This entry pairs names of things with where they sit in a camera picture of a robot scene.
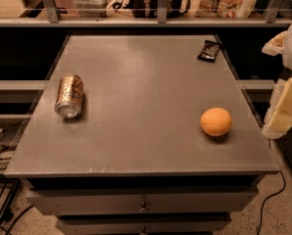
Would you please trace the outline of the white yellow-padded gripper finger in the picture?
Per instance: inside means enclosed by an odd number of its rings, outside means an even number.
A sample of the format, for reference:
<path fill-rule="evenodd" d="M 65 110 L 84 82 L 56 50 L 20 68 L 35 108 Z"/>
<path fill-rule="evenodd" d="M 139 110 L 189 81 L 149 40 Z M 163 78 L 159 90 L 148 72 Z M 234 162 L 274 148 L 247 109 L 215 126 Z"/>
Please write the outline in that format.
<path fill-rule="evenodd" d="M 270 56 L 276 56 L 278 54 L 283 55 L 286 34 L 287 31 L 278 33 L 274 38 L 272 38 L 264 45 L 262 52 Z"/>
<path fill-rule="evenodd" d="M 262 133 L 265 138 L 279 139 L 292 127 L 292 77 L 276 82 L 269 103 Z"/>

